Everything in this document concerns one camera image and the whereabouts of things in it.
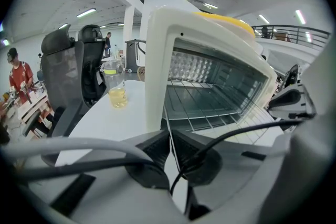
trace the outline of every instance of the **yellow liquid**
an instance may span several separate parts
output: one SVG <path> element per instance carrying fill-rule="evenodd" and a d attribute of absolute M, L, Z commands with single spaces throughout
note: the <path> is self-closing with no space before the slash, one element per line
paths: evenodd
<path fill-rule="evenodd" d="M 125 95 L 125 88 L 114 88 L 109 90 L 109 97 L 112 106 L 115 108 L 123 108 L 127 105 L 127 98 Z"/>

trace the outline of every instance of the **black cap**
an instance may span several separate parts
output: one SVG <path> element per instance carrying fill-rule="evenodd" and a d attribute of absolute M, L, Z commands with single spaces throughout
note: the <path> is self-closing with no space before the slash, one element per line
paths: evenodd
<path fill-rule="evenodd" d="M 8 62 L 11 62 L 14 60 L 14 58 L 17 56 L 17 51 L 15 48 L 11 48 L 9 52 L 7 53 L 7 60 Z"/>

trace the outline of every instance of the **mesh chair back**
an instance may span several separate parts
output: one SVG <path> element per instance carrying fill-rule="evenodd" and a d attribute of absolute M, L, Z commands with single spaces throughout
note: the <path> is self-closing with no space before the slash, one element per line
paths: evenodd
<path fill-rule="evenodd" d="M 42 42 L 41 66 L 51 107 L 66 108 L 73 99 L 83 100 L 81 89 L 84 44 L 68 36 L 70 25 L 56 30 Z"/>

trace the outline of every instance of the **red shirt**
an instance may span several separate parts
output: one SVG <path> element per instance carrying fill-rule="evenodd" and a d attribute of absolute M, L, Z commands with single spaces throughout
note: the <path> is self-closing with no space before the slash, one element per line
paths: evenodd
<path fill-rule="evenodd" d="M 25 66 L 23 67 L 22 62 L 20 62 L 20 65 L 17 69 L 15 69 L 14 67 L 12 68 L 12 74 L 9 76 L 9 82 L 10 82 L 10 86 L 14 86 L 15 90 L 19 92 L 19 97 L 21 99 L 22 104 L 27 102 L 28 99 L 25 96 L 25 94 L 21 91 L 21 83 L 23 81 L 26 82 L 26 84 L 28 83 L 28 80 L 33 76 L 33 72 L 29 66 L 29 64 L 27 64 L 25 62 Z"/>

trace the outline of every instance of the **backpack strap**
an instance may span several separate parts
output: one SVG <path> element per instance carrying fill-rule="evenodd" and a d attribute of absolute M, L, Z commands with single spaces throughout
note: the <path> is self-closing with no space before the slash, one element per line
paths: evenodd
<path fill-rule="evenodd" d="M 22 66 L 23 68 L 25 69 L 25 72 L 26 72 L 26 63 L 22 61 Z"/>

